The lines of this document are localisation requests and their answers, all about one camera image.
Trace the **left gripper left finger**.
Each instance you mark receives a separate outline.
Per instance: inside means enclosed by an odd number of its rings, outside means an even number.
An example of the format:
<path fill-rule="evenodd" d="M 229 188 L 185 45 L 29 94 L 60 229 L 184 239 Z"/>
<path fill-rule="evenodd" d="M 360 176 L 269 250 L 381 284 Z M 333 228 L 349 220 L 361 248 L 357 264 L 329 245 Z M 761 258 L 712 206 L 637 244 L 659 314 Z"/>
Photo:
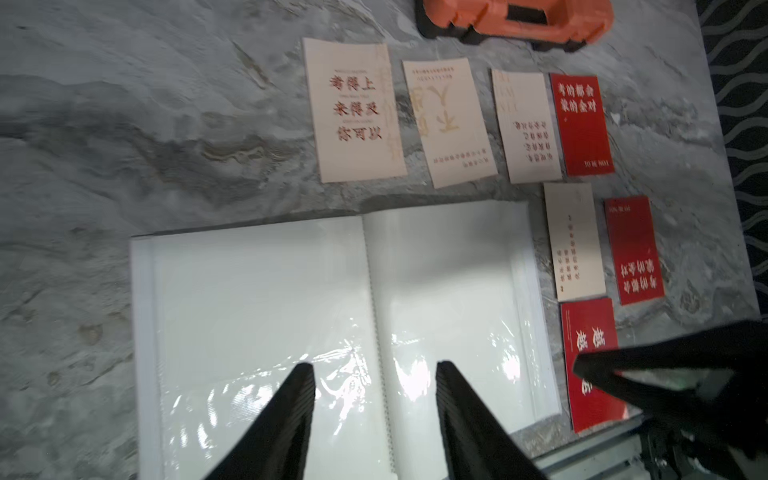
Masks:
<path fill-rule="evenodd" d="M 299 363 L 209 479 L 302 479 L 315 402 L 313 366 Z"/>

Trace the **beige card vertical text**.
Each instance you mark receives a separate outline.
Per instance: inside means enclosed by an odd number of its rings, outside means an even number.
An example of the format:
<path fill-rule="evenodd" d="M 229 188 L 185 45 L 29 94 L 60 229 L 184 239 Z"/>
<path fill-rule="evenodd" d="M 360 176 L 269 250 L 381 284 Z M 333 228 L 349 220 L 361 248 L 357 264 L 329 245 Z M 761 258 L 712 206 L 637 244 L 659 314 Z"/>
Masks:
<path fill-rule="evenodd" d="M 557 300 L 604 295 L 605 275 L 591 186 L 546 183 L 544 197 Z"/>

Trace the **white photo album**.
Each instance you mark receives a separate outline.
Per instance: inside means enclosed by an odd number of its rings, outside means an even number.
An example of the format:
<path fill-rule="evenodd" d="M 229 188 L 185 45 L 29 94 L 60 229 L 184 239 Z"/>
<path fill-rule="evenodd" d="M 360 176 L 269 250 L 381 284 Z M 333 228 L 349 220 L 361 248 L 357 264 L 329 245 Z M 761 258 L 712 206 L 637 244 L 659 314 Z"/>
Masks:
<path fill-rule="evenodd" d="M 478 201 L 138 237 L 143 479 L 204 478 L 310 363 L 309 479 L 443 479 L 436 367 L 506 433 L 561 411 L 528 205 Z"/>

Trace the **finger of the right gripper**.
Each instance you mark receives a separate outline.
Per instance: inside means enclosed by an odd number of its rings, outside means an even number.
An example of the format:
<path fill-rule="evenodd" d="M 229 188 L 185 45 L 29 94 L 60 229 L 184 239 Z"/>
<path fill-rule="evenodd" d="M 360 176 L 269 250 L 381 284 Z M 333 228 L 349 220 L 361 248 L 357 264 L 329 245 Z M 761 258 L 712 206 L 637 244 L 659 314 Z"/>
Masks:
<path fill-rule="evenodd" d="M 593 382 L 671 426 L 747 456 L 767 450 L 767 325 L 744 320 L 582 357 Z"/>

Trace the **red card gold characters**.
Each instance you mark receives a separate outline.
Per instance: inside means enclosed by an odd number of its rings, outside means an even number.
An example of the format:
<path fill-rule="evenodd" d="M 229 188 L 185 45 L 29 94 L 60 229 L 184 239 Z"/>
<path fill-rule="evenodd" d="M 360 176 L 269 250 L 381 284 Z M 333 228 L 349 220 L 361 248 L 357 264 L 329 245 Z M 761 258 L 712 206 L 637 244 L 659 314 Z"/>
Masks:
<path fill-rule="evenodd" d="M 572 427 L 580 433 L 608 422 L 627 419 L 626 403 L 599 388 L 584 355 L 615 350 L 618 337 L 610 298 L 561 305 L 563 353 Z"/>

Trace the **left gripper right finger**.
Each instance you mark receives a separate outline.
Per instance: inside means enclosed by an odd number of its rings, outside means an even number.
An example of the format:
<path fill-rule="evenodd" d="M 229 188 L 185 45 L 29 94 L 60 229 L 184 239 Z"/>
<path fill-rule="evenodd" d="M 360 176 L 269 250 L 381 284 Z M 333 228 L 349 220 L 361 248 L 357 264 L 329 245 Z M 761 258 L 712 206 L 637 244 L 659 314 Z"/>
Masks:
<path fill-rule="evenodd" d="M 436 403 L 450 479 L 543 479 L 458 368 L 441 361 Z"/>

